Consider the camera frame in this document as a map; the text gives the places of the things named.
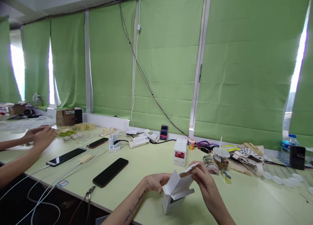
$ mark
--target ceiling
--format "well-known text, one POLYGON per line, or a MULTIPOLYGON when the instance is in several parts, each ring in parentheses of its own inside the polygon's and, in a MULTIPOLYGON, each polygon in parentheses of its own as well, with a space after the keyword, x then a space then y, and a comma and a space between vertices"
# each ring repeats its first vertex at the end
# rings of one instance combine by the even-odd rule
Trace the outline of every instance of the ceiling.
POLYGON ((114 0, 0 0, 0 17, 9 16, 10 27, 45 16, 69 13, 114 0))

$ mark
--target small yellow box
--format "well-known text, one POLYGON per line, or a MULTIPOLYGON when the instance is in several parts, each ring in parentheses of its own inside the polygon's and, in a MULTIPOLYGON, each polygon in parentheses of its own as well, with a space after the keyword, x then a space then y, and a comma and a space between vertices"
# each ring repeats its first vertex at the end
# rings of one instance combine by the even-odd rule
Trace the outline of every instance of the small yellow box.
POLYGON ((95 129, 95 125, 93 123, 87 123, 87 130, 91 131, 93 129, 95 129))
POLYGON ((87 123, 86 122, 78 123, 75 125, 76 131, 85 131, 86 129, 87 129, 87 123))

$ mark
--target person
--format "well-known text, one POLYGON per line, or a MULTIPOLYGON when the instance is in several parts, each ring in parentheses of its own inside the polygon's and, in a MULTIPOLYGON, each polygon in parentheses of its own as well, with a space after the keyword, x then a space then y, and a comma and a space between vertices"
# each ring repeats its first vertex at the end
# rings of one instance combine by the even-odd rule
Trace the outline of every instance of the person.
POLYGON ((40 154, 51 144, 55 135, 55 129, 42 125, 38 128, 29 129, 20 139, 0 142, 0 151, 34 142, 34 146, 22 156, 0 167, 0 189, 3 189, 8 183, 30 168, 37 161, 40 154))
MULTIPOLYGON (((193 174, 192 178, 199 185, 204 203, 209 212, 219 225, 236 225, 222 200, 213 177, 203 162, 193 161, 190 165, 194 163, 198 163, 198 165, 191 171, 193 174)), ((146 193, 148 191, 157 191, 160 194, 163 191, 162 186, 167 184, 170 177, 171 174, 166 173, 144 177, 101 225, 130 224, 146 193)))

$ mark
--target water bottle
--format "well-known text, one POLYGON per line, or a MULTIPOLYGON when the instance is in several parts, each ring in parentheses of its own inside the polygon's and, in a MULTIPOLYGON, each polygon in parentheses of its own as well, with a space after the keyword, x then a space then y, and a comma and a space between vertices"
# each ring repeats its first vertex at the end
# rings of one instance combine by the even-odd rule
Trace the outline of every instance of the water bottle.
POLYGON ((281 141, 279 160, 286 165, 289 165, 289 161, 290 161, 290 147, 291 146, 300 146, 296 137, 297 137, 296 135, 289 134, 287 138, 284 138, 281 141))

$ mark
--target green curtain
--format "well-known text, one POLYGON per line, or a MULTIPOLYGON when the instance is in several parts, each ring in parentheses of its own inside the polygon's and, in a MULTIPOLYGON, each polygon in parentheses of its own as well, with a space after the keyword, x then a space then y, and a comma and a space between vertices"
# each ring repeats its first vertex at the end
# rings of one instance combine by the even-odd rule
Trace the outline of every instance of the green curtain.
POLYGON ((309 0, 211 0, 195 136, 279 149, 309 0))
POLYGON ((52 61, 59 108, 86 109, 84 21, 84 12, 51 19, 52 61))
POLYGON ((10 24, 0 18, 0 102, 16 103, 21 96, 15 80, 10 53, 10 24))
MULTIPOLYGON (((142 0, 137 59, 154 97, 188 134, 203 0, 142 0)), ((136 67, 134 126, 181 134, 155 103, 136 67)))
MULTIPOLYGON (((136 1, 121 3, 133 43, 136 1)), ((119 4, 89 12, 94 112, 130 118, 133 54, 124 35, 119 4)))
POLYGON ((22 44, 25 61, 25 100, 31 102, 34 93, 38 93, 43 100, 43 107, 38 108, 46 110, 49 106, 50 20, 25 25, 22 44))
POLYGON ((296 134, 300 145, 313 147, 313 8, 309 15, 306 48, 302 62, 289 133, 296 134))

